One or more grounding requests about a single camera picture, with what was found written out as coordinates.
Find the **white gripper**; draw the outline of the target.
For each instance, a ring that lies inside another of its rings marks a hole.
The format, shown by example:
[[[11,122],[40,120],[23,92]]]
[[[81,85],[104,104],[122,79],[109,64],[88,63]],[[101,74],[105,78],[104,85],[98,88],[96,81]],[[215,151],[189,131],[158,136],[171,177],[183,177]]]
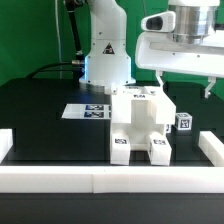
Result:
[[[136,44],[135,63],[139,68],[156,70],[163,87],[163,71],[208,77],[205,98],[217,78],[224,78],[224,31],[206,37],[201,44],[174,42],[166,33],[143,32]]]

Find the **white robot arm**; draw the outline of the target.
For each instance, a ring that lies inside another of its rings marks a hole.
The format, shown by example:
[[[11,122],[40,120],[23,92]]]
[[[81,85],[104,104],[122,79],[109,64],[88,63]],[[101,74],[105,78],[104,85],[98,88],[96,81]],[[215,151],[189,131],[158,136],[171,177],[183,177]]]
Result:
[[[168,9],[141,20],[135,57],[126,53],[125,11],[115,0],[86,0],[91,14],[91,50],[80,82],[110,94],[132,84],[131,64],[155,72],[224,78],[224,30],[216,28],[220,0],[168,0]]]

